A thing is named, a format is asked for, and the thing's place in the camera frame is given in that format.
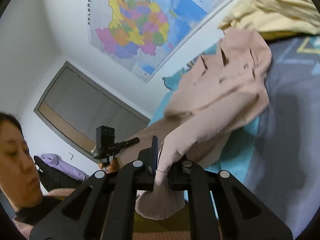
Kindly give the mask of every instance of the woman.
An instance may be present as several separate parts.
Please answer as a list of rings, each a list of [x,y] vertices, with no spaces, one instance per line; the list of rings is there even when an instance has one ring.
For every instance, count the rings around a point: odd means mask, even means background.
[[[118,169],[119,164],[114,159],[107,173]],[[56,189],[43,196],[38,172],[19,122],[13,116],[1,112],[0,189],[15,209],[17,217],[13,221],[26,239],[29,239],[36,223],[74,190]],[[173,224],[177,224],[177,229],[172,229]],[[188,209],[181,210],[163,222],[147,220],[135,214],[133,239],[175,240],[188,239],[189,235]]]
[[[16,211],[14,219],[25,238],[33,226],[73,189],[57,189],[43,196],[39,175],[16,118],[0,112],[0,189]]]

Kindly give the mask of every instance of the blue fabric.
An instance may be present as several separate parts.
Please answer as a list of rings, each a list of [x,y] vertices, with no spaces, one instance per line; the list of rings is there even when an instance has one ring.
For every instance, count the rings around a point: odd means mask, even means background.
[[[188,71],[189,70],[182,68],[177,73],[173,74],[171,77],[162,78],[162,80],[164,81],[165,87],[171,91],[177,90],[182,76]]]
[[[164,110],[169,104],[170,98],[173,94],[173,91],[170,91],[164,95],[164,98],[162,99],[160,105],[158,106],[157,110],[155,111],[155,114],[151,118],[148,126],[152,125],[155,122],[158,122],[159,120],[164,118]]]
[[[233,131],[218,160],[221,170],[231,172],[241,183],[250,166],[257,138],[259,117],[243,128]]]

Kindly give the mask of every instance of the teal cloth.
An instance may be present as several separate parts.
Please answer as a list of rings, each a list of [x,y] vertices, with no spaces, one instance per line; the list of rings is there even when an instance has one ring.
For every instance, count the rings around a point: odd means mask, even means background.
[[[216,44],[207,49],[203,54],[214,55],[215,53]],[[196,58],[191,61],[189,65],[193,65],[195,61]],[[182,76],[187,72],[188,70],[182,68],[171,77],[163,78],[165,86],[171,91],[169,91],[162,99],[149,125],[163,119],[164,110],[169,104],[173,92],[178,89]],[[216,163],[205,168],[205,170],[215,173],[218,173],[221,170],[227,170],[243,183],[253,155],[258,125],[259,117],[255,118],[245,127],[233,131],[221,152],[220,159]],[[188,200],[187,192],[185,192],[185,199]]]

